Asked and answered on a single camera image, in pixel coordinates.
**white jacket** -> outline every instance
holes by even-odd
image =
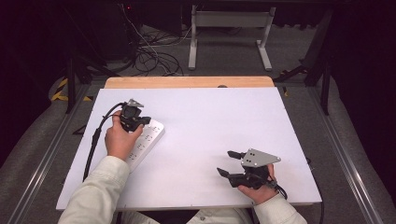
[[[107,156],[90,173],[73,193],[59,223],[111,223],[117,201],[129,175],[125,161]],[[254,206],[261,224],[306,223],[282,195],[278,194],[265,203]],[[122,223],[158,224],[157,221],[138,212],[124,212]],[[252,224],[245,209],[201,209],[188,224]]]

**white sleeve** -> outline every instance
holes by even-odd
[[[267,202],[254,206],[254,211],[261,224],[306,224],[306,220],[279,193]]]
[[[125,161],[104,157],[73,193],[59,223],[110,223],[129,171]]]

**person's right hand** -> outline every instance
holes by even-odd
[[[268,172],[272,179],[275,180],[274,165],[268,164]],[[250,189],[246,186],[238,186],[238,189],[253,200],[255,204],[265,203],[278,194],[276,189],[270,189],[266,185],[261,186],[259,189]]]
[[[143,125],[139,125],[133,133],[126,132],[120,123],[120,111],[112,116],[113,127],[107,129],[105,143],[107,156],[114,156],[125,161],[136,143],[137,138],[143,132]]]

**wooden edge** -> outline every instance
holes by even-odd
[[[105,89],[274,87],[270,77],[110,77]]]

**white table surface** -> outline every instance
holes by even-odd
[[[82,182],[92,135],[114,105],[134,98],[149,116],[164,125],[165,135],[130,174],[120,196],[120,210],[247,207],[249,198],[232,188],[217,167],[243,173],[239,160],[227,151],[255,148],[278,156],[278,184],[292,204],[321,202],[304,153],[277,88],[103,89],[64,183],[56,209],[64,210]],[[91,168],[106,155],[104,137]]]

